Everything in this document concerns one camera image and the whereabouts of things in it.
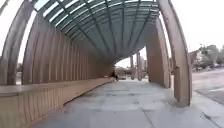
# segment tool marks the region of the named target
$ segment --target concrete wall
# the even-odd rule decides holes
[[[111,78],[0,87],[0,128],[28,128]]]
[[[7,35],[0,61],[0,85],[16,84],[16,66],[26,25],[33,11],[24,0]],[[108,75],[111,64],[50,25],[42,12],[32,24],[23,59],[22,84],[87,80]]]
[[[160,19],[156,24],[149,26],[148,42],[146,43],[148,79],[150,82],[158,83],[165,88],[170,87],[170,73],[168,52],[162,24]]]
[[[171,0],[158,0],[157,2],[161,9],[171,45],[174,96],[177,99],[178,106],[185,107],[190,105],[192,92],[191,66],[185,37]]]

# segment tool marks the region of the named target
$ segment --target curved roof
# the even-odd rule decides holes
[[[35,9],[63,34],[116,62],[144,47],[140,37],[159,16],[152,0],[35,0]]]

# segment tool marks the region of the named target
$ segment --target low concrete wall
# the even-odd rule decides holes
[[[29,86],[0,86],[0,128],[27,128],[111,78]]]

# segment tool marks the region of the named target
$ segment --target road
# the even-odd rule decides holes
[[[224,105],[224,69],[193,73],[193,90]]]

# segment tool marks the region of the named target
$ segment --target paved walkway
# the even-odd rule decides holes
[[[146,80],[109,83],[34,128],[224,128],[222,105],[194,91],[192,105],[177,108],[172,92]]]

